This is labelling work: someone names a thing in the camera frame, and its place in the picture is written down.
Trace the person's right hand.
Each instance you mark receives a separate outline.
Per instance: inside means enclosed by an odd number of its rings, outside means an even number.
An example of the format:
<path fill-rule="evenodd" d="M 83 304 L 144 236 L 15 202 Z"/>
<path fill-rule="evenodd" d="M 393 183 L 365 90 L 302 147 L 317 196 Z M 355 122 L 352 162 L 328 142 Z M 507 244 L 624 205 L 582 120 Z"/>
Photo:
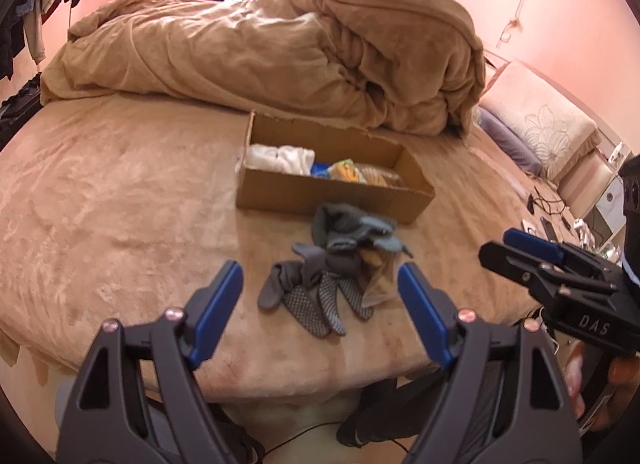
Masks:
<path fill-rule="evenodd" d="M 586 380 L 589 346 L 570 346 L 563 376 L 581 434 L 613 426 L 625 413 L 639 388 L 639 355 L 615 357 L 608 371 L 593 370 Z"/>

